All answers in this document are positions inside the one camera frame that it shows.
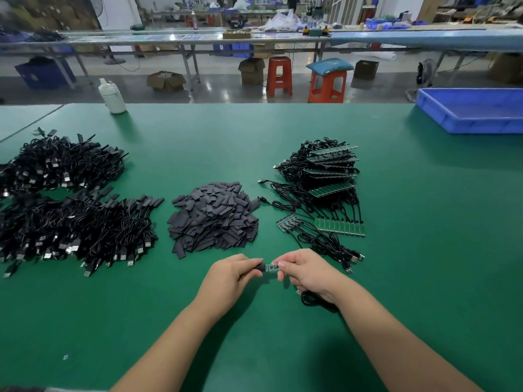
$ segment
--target red plastic stool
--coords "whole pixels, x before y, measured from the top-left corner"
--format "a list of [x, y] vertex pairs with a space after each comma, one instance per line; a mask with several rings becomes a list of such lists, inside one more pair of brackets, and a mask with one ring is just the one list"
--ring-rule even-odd
[[[282, 66], [281, 76], [276, 75], [276, 69]], [[287, 56], [273, 56], [269, 59], [269, 70], [267, 72], [267, 96], [273, 98], [276, 89], [288, 90], [292, 96], [292, 65]]]
[[[322, 87], [314, 89], [317, 74], [312, 73], [311, 88], [309, 90], [309, 98], [307, 103], [343, 103], [345, 96], [345, 81], [347, 80], [347, 72], [331, 72], [323, 76]], [[343, 78], [342, 91], [334, 90], [334, 80], [336, 78]]]

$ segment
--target green table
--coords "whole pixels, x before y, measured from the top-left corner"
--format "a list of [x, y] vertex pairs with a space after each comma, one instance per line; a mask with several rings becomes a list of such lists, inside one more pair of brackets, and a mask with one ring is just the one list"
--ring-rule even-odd
[[[67, 105], [40, 126], [71, 138], [96, 133], [129, 151], [115, 191], [167, 200], [152, 215], [160, 240], [134, 267], [84, 278], [72, 259], [32, 262], [0, 281], [3, 384], [109, 388], [214, 261], [243, 251], [269, 262], [296, 249], [275, 225], [285, 213], [262, 206], [253, 244], [179, 261], [169, 202], [215, 180], [274, 200], [257, 180], [278, 179], [274, 164], [328, 136], [360, 146], [367, 237], [342, 243], [366, 260], [352, 277], [482, 388], [520, 390], [523, 136], [451, 136], [411, 105], [129, 105], [118, 117], [104, 105]], [[24, 130], [0, 144], [0, 161], [32, 137]], [[185, 383], [202, 388], [384, 390], [341, 317], [305, 307], [275, 275], [252, 283], [204, 342]]]
[[40, 121], [61, 105], [0, 106], [0, 142]]

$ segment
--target person's left hand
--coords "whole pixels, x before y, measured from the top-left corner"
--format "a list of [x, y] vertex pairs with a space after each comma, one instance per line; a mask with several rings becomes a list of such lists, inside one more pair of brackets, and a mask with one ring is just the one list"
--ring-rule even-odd
[[194, 304], [218, 321], [236, 303], [247, 283], [262, 276], [260, 270], [253, 269], [262, 261], [244, 255], [217, 261], [203, 279]]

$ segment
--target white bottle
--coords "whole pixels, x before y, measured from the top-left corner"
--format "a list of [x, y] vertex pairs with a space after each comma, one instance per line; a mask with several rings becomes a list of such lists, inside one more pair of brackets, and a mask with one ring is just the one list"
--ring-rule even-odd
[[198, 30], [198, 19], [194, 11], [191, 13], [191, 19], [193, 19], [193, 29]]
[[126, 104], [123, 102], [120, 90], [113, 82], [107, 82], [105, 78], [100, 78], [100, 86], [98, 87], [101, 97], [105, 105], [112, 114], [121, 114], [127, 111]]

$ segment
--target person in background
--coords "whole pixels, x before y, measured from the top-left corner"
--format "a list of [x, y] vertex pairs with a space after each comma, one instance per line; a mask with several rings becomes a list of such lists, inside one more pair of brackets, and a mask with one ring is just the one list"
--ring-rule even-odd
[[[236, 303], [247, 283], [262, 276], [255, 269], [262, 262], [235, 255], [214, 263], [194, 301], [110, 392], [179, 391], [204, 337]], [[272, 263], [280, 268], [280, 282], [288, 275], [298, 290], [315, 292], [339, 308], [390, 392], [481, 391], [368, 291], [312, 250], [286, 253]]]
[[300, 0], [287, 0], [287, 6], [289, 7], [289, 9], [292, 9], [294, 13], [296, 13], [296, 7], [298, 2], [300, 2]]

